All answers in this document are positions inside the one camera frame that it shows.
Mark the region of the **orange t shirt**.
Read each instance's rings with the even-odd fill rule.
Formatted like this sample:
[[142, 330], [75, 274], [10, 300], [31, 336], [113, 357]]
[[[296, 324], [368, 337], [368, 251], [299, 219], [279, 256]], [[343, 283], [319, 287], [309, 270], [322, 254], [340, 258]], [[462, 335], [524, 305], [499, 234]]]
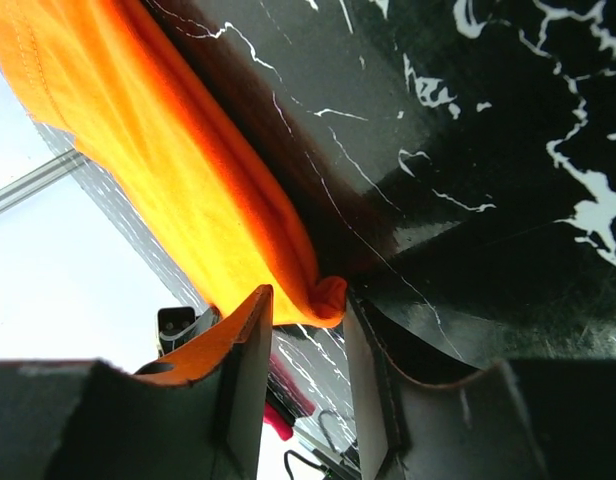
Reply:
[[259, 285], [278, 325], [337, 326], [293, 205], [139, 1], [0, 1], [0, 66], [42, 123], [122, 187], [202, 298], [232, 313]]

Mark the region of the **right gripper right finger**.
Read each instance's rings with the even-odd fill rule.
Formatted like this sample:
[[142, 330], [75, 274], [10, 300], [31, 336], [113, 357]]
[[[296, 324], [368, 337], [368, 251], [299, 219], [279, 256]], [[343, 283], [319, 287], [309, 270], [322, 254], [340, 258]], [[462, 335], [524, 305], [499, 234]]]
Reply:
[[365, 300], [343, 321], [365, 479], [616, 479], [616, 360], [477, 369]]

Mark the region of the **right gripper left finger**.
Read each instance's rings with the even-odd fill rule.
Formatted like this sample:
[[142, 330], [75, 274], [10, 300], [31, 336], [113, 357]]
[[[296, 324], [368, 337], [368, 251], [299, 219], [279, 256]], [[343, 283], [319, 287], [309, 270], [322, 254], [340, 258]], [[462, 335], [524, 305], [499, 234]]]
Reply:
[[101, 360], [0, 360], [0, 479], [253, 479], [273, 289], [125, 373]]

